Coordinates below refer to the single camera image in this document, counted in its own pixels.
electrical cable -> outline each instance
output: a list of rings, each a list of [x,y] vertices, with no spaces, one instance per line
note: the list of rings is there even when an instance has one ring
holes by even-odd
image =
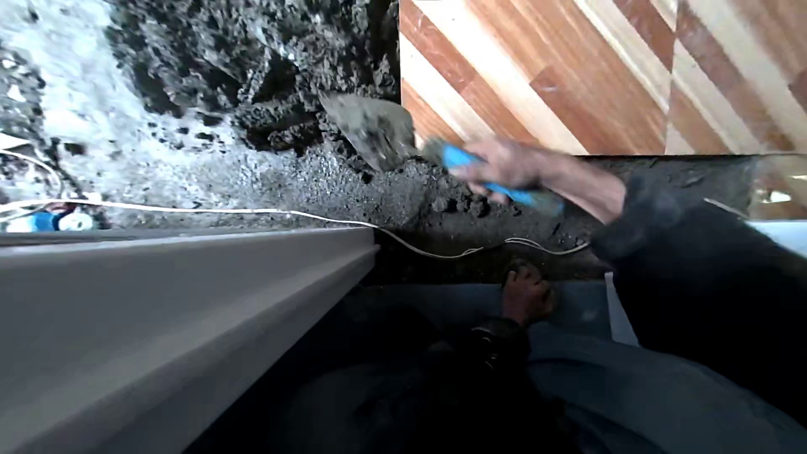
[[[433,259],[460,259],[467,255],[474,254],[476,252],[480,252],[481,250],[490,249],[496,246],[482,246],[482,247],[475,247],[469,250],[466,250],[462,254],[459,255],[439,255],[439,254],[432,254],[431,252],[426,252],[425,250],[420,250],[411,244],[405,242],[401,237],[392,233],[391,231],[384,229],[381,226],[371,224],[369,222],[362,222],[362,221],[344,221],[340,219],[331,219],[328,217],[317,216],[316,214],[311,214],[307,212],[300,212],[296,210],[281,210],[278,208],[166,208],[166,207],[155,207],[152,205],[141,205],[141,204],[125,204],[120,202],[106,202],[106,201],[95,201],[95,200],[84,200],[84,199],[65,199],[61,198],[61,193],[64,191],[64,183],[62,182],[59,174],[48,164],[44,162],[32,158],[30,156],[25,156],[24,154],[14,153],[11,151],[0,150],[0,154],[7,154],[10,156],[14,156],[17,158],[24,159],[29,162],[33,162],[37,166],[41,166],[44,168],[49,174],[53,175],[53,177],[59,182],[59,198],[55,199],[34,199],[34,200],[20,200],[17,202],[10,202],[8,204],[0,205],[0,213],[14,211],[14,210],[24,210],[27,207],[39,205],[38,208],[34,210],[27,210],[23,214],[13,215],[5,218],[0,218],[0,222],[11,221],[18,217],[27,216],[34,212],[38,212],[43,208],[47,207],[50,204],[84,204],[84,205],[93,205],[99,207],[108,207],[108,208],[124,208],[124,209],[136,209],[140,211],[147,211],[147,212],[184,212],[184,213],[223,213],[223,214],[289,214],[295,216],[305,216],[310,217],[311,219],[317,219],[320,221],[325,222],[335,222],[338,224],[349,224],[349,225],[362,225],[365,227],[371,227],[373,229],[378,229],[381,232],[386,233],[392,239],[396,240],[397,242],[404,245],[407,249],[411,250],[412,252],[416,252],[417,254],[424,255],[426,257],[431,257]],[[561,250],[561,251],[554,251],[548,250],[544,246],[541,246],[537,242],[527,238],[507,238],[501,244],[518,244],[522,246],[531,247],[534,249],[542,250],[547,254],[552,255],[567,255],[567,254],[574,254],[580,250],[585,249],[588,247],[588,243],[582,244],[580,246],[574,247],[569,250]]]
[[[8,156],[12,156],[14,158],[22,159],[24,161],[28,161],[28,162],[31,162],[33,164],[36,164],[39,167],[42,167],[43,169],[45,169],[53,177],[53,179],[56,180],[56,183],[57,183],[57,185],[59,187],[59,191],[58,191],[58,193],[56,195],[58,197],[61,197],[64,194],[64,192],[65,192],[65,182],[61,179],[61,177],[59,176],[59,173],[56,172],[56,170],[54,170],[53,167],[49,166],[48,164],[45,164],[44,162],[40,161],[37,158],[33,158],[31,156],[26,156],[26,155],[21,154],[21,153],[15,153],[13,151],[8,151],[8,150],[5,150],[5,149],[0,149],[0,154],[5,154],[5,155],[8,155]],[[14,219],[18,219],[20,217],[30,216],[31,214],[34,214],[35,212],[40,212],[40,211],[44,210],[46,207],[47,207],[46,204],[42,204],[38,208],[25,209],[25,210],[23,210],[23,212],[18,213],[18,214],[14,214],[12,216],[0,217],[0,222],[8,222],[8,221],[13,221]]]

blue trowel handle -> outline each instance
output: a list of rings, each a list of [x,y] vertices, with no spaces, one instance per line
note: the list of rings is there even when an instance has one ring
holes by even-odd
[[[443,145],[442,151],[443,166],[446,169],[467,166],[475,162],[484,162],[483,159],[453,145]],[[504,194],[520,204],[530,206],[550,216],[557,216],[563,211],[563,200],[560,200],[549,191],[522,191],[496,183],[485,183],[484,186],[493,192]]]

wet concrete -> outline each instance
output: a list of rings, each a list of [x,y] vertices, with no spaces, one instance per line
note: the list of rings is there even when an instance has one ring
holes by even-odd
[[[596,222],[574,207],[547,219],[477,200],[442,169],[372,171],[319,94],[397,101],[397,2],[390,0],[6,0],[0,5],[0,129],[60,171],[72,195],[184,208],[287,208],[385,225],[437,253],[504,238],[558,250]],[[19,97],[8,95],[12,86]],[[594,159],[746,206],[753,158]],[[52,194],[0,158],[0,199]],[[105,228],[286,229],[319,221],[84,208]],[[368,282],[492,282],[515,248],[461,261],[414,256],[379,237]],[[525,254],[518,248],[519,254]],[[596,276],[588,252],[528,253],[553,278]]]

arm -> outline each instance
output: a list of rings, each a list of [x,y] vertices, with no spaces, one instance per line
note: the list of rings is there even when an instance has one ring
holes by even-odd
[[[541,183],[606,224],[592,246],[615,268],[644,347],[698,361],[807,424],[803,258],[703,200],[638,180],[625,188],[571,156],[507,141],[468,149],[487,161],[458,172],[472,190]]]

jacket sleeve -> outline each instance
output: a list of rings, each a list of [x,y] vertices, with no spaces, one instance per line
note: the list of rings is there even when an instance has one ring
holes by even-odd
[[[628,185],[592,245],[639,342],[692,359],[807,427],[807,261],[703,200]]]

